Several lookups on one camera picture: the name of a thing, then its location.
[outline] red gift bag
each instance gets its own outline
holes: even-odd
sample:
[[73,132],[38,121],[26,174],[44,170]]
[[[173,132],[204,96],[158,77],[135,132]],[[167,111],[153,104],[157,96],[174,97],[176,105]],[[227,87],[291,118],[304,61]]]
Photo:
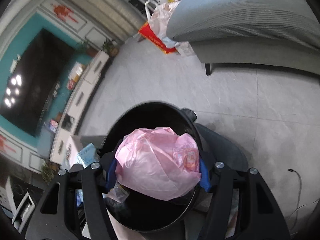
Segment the red gift bag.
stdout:
[[153,31],[150,29],[149,23],[146,22],[138,31],[143,37],[151,41],[153,44],[155,44],[159,49],[161,49],[165,54],[173,53],[176,50],[176,48],[168,49],[163,42],[153,33]]

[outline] black trash can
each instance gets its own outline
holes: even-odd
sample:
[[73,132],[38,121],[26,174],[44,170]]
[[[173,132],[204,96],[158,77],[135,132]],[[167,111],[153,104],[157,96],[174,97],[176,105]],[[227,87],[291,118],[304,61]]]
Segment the black trash can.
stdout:
[[[175,106],[164,102],[146,102],[127,111],[111,128],[100,153],[115,149],[119,140],[138,128],[170,127],[178,135],[190,134],[202,150],[200,136],[193,122]],[[194,205],[200,187],[170,201],[158,200],[130,189],[124,203],[106,199],[112,216],[122,225],[139,232],[156,232],[180,221]]]

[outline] beige curtain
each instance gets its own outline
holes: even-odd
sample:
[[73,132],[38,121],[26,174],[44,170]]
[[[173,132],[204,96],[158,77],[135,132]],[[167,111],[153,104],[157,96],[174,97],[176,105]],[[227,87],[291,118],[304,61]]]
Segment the beige curtain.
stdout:
[[102,24],[118,42],[137,33],[145,23],[144,17],[124,0],[69,0]]

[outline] sofa cushion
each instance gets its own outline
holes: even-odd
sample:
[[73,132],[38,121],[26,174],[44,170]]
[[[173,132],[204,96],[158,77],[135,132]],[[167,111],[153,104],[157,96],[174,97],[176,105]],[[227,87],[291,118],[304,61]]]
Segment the sofa cushion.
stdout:
[[265,37],[320,49],[320,24],[305,0],[182,0],[167,35],[175,41]]

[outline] television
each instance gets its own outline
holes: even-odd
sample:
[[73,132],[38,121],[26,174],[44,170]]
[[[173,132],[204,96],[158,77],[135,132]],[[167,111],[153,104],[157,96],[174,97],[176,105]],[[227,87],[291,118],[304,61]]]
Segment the television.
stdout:
[[0,114],[26,133],[37,136],[48,101],[74,52],[74,48],[42,29],[8,78]]

